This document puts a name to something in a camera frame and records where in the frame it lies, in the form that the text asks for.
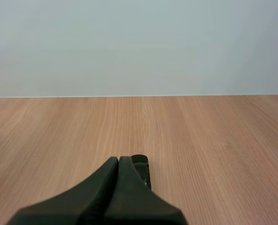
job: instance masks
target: wooden tabletop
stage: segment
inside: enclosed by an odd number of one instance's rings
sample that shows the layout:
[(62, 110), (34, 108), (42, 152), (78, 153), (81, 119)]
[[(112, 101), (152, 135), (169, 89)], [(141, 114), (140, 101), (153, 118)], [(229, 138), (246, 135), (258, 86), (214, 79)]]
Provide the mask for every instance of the wooden tabletop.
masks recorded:
[(0, 98), (0, 224), (133, 154), (190, 225), (278, 225), (278, 96)]

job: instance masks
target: white wall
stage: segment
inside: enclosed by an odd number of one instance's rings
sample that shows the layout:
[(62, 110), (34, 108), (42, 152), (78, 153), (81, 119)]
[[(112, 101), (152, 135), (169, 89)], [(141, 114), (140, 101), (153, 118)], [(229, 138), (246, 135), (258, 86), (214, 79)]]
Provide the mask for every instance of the white wall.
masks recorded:
[(0, 0), (0, 97), (278, 94), (278, 0)]

